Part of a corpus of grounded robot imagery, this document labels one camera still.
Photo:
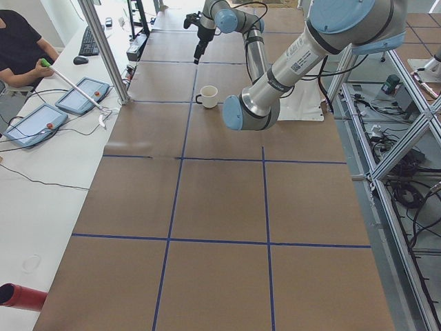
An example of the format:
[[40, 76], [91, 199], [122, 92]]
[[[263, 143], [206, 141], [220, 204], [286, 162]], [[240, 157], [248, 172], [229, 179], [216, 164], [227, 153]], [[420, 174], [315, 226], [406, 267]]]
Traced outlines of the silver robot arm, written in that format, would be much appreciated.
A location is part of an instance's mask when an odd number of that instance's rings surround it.
[[351, 46], [354, 54], [373, 54], [404, 42], [407, 1], [312, 1], [304, 32], [269, 65], [256, 15], [232, 8], [226, 1], [206, 1], [203, 9], [187, 14], [183, 27], [198, 28], [194, 61], [220, 30], [239, 32], [252, 85], [224, 101], [222, 116], [231, 130], [266, 130], [280, 112], [280, 98], [327, 55]]

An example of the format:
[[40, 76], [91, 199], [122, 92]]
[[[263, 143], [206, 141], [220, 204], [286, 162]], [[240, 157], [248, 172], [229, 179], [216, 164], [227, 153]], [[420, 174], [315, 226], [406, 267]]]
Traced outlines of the person's hand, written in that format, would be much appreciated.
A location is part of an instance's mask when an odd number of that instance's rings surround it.
[[49, 67], [43, 66], [40, 61], [36, 63], [34, 67], [34, 75], [36, 78], [50, 77], [53, 74], [53, 71]]

